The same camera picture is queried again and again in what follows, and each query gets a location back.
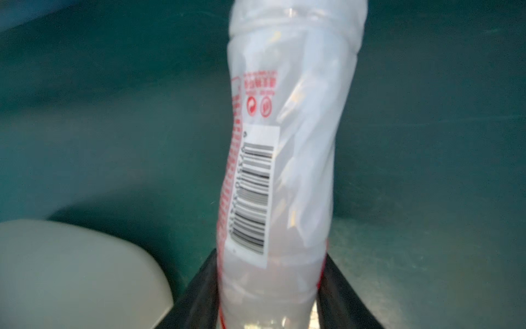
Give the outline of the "white bottle red cap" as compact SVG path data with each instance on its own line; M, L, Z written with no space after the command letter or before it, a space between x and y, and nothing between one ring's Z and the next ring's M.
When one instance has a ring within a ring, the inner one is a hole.
M234 123L216 229L223 328L307 328L366 1L235 1Z

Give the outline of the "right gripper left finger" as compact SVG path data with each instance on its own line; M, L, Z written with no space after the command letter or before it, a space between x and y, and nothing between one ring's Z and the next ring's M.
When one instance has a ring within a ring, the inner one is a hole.
M220 328L216 250L213 249L168 315L156 328Z

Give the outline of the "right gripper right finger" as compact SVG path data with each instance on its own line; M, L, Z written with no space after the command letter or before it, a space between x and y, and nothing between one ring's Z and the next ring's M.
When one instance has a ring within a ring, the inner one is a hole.
M321 328L383 329L330 256L326 256L316 307Z

